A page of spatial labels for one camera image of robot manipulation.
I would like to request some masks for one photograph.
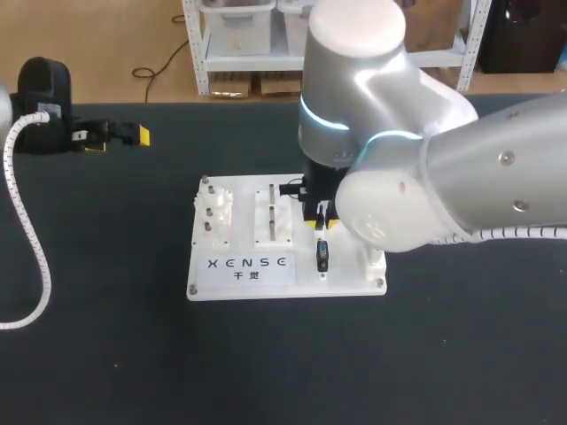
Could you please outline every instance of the white shelf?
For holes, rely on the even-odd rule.
[[[206,70],[209,72],[229,71],[301,71],[303,57],[290,56],[287,48],[284,22],[276,13],[272,22],[272,51],[262,56],[221,56],[215,46],[214,36],[206,31],[203,44],[206,49]],[[465,43],[460,34],[448,50],[419,51],[409,57],[420,68],[461,66]]]
[[[301,71],[303,57],[290,56],[287,49],[284,19],[281,13],[275,13],[272,19],[272,51],[269,55],[259,56],[220,56],[214,42],[214,35],[203,38],[206,50],[206,70],[219,71]]]
[[[211,37],[208,28],[201,36],[196,0],[182,0],[182,2],[199,94],[209,94],[209,72],[301,71],[303,69],[303,57],[293,57],[288,53],[284,19],[281,14],[275,13],[272,26],[272,51],[269,55],[220,56],[217,53],[218,50],[215,49],[214,37]],[[422,68],[459,66],[461,73],[457,89],[459,91],[466,90],[469,87],[477,60],[491,2],[492,0],[464,1],[466,9],[470,5],[470,16],[467,16],[468,11],[463,11],[462,17],[463,24],[470,19],[469,37],[466,45],[460,32],[458,32],[451,49],[410,53],[410,58],[417,66]]]

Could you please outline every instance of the yellow label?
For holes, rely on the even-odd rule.
[[[150,146],[150,132],[142,126],[140,126],[140,146]]]

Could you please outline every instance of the metal bolt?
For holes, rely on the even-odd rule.
[[[524,201],[514,201],[514,209],[519,213],[526,212],[530,206]]]
[[[273,220],[269,221],[269,240],[274,242],[276,239],[276,223]]]
[[[273,184],[269,185],[269,203],[272,205],[276,203],[276,189]]]
[[[513,151],[504,151],[498,157],[498,160],[503,166],[511,166],[514,164],[514,152]]]

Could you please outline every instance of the floor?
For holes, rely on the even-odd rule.
[[[181,0],[3,0],[0,14],[0,79],[11,91],[26,59],[64,62],[76,103],[143,102],[147,81],[132,69],[160,69],[187,39]],[[449,84],[456,70],[431,70]],[[556,92],[567,89],[567,73],[477,74],[472,93]],[[194,83],[189,47],[175,57],[151,87],[150,102],[206,102]]]

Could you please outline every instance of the yellow tag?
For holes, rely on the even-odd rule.
[[[106,143],[103,143],[103,149],[85,148],[85,152],[106,152]]]
[[[150,132],[142,126],[140,126],[140,146],[150,146]]]

